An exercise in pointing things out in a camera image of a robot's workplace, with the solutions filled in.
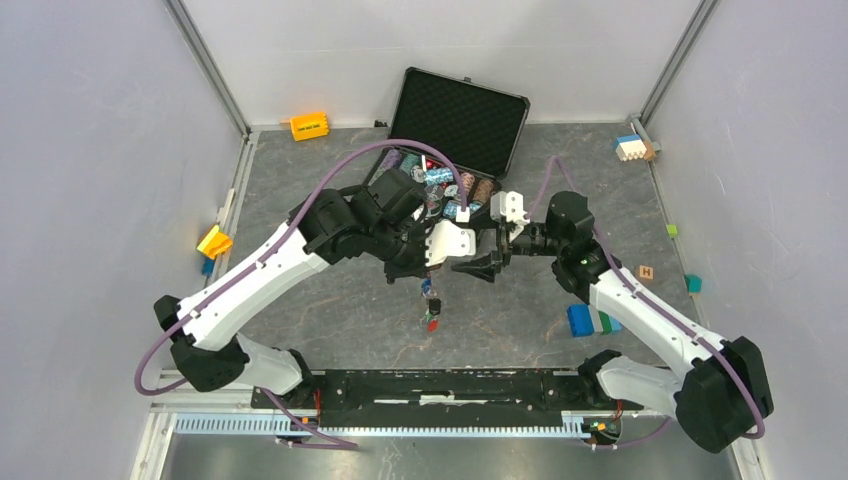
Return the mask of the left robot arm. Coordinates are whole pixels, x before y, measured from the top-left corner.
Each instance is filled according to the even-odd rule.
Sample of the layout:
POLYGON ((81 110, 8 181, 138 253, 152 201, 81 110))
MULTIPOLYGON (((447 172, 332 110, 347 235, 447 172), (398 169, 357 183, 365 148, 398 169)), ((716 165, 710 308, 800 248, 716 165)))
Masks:
POLYGON ((266 243, 202 291, 154 305, 184 382, 199 392, 232 383, 264 387, 290 407, 306 405, 314 381, 302 355, 267 347, 241 328, 300 282, 343 259, 368 254, 389 280, 421 276, 424 242, 409 233, 425 188, 391 169, 371 185, 322 189, 293 209, 266 243))

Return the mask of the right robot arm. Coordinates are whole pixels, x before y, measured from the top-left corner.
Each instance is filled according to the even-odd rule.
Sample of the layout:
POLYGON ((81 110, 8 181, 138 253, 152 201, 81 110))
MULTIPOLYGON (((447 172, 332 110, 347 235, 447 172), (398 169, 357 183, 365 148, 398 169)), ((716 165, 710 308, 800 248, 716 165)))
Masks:
POLYGON ((602 245, 586 197, 555 194, 542 222, 528 221, 518 200, 515 192, 493 197, 495 250, 453 271, 493 282, 514 256, 549 257, 564 291, 617 320, 665 364, 640 364, 612 350, 587 359, 577 382, 585 405, 641 405, 676 421, 710 453, 764 435, 774 404, 762 353, 751 340, 725 339, 641 284, 602 245))

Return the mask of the red keyring with key bunch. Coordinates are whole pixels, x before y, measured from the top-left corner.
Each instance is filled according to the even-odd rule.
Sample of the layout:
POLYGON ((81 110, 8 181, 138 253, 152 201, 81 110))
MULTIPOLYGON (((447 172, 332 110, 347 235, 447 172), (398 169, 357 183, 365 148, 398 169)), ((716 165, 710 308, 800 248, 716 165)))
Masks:
POLYGON ((427 303, 427 311, 425 313, 426 328, 428 332, 434 332, 440 322, 442 301, 433 287, 432 279, 426 277, 421 284, 421 295, 427 303))

